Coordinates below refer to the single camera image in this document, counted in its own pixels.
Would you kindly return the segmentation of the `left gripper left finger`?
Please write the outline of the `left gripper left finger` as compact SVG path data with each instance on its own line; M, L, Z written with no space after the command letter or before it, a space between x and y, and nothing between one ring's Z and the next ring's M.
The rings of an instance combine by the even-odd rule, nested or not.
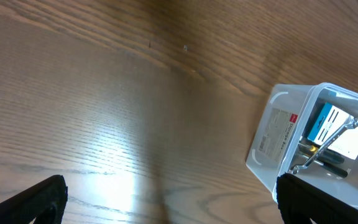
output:
M0 223L59 224L68 201L62 175L53 175L0 203Z

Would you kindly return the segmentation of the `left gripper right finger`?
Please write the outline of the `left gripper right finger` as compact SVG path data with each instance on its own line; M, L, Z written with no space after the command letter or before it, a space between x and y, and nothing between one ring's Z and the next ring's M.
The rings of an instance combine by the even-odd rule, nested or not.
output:
M292 174L277 178L276 194L285 224L358 224L358 209Z

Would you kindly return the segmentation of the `black yellow screwdriver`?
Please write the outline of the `black yellow screwdriver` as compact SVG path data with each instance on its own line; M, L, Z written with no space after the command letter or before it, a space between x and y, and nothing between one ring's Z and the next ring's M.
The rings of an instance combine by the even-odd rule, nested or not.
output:
M307 156L313 156L317 153L319 150L319 147L316 147L314 145L306 145L299 143L299 150L302 153L305 153ZM328 162L330 164L343 164L344 158L337 152L331 151L329 149L325 150L318 158L317 160L321 162Z

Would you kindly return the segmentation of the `clear plastic storage container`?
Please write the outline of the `clear plastic storage container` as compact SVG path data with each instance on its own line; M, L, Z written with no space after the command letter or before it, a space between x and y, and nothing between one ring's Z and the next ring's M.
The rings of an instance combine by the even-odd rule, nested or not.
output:
M321 147L307 137L325 103L330 103L358 118L358 93L334 85L274 86L264 109L246 165L272 195L276 194L277 178L305 160L299 143ZM295 174L327 194L358 209L358 156L346 156L343 164L333 164L348 171L344 179L330 176Z

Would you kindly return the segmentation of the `blue white screw box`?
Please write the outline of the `blue white screw box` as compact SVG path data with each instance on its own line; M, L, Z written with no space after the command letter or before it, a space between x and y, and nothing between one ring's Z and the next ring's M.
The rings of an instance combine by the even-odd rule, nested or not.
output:
M335 131L347 123L350 118L354 117L330 103L325 103L307 139L321 146ZM358 156L358 127L348 129L342 133L328 149L356 160Z

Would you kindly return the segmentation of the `small black-handled hammer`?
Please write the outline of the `small black-handled hammer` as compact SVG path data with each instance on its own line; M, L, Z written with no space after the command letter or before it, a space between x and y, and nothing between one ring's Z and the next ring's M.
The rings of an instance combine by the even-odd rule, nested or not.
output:
M304 163L309 160L310 156L307 156L306 154L300 154L299 156L305 161L290 167L288 171L294 175L301 173L303 175L313 175L316 177L330 176L330 178L344 179L349 174L348 171L342 168L336 167L328 162L321 162L317 159L315 159L307 168L301 169L300 166L303 166Z

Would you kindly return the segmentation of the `silver combination wrench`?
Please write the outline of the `silver combination wrench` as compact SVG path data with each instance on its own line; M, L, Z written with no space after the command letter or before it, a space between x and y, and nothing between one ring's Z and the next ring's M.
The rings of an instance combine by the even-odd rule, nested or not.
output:
M342 124L327 140L321 145L321 147L309 157L303 164L294 165L289 169L291 174L297 174L300 170L307 169L317 158L323 154L323 152L342 135L348 129L355 129L358 127L358 118L349 117L346 122Z

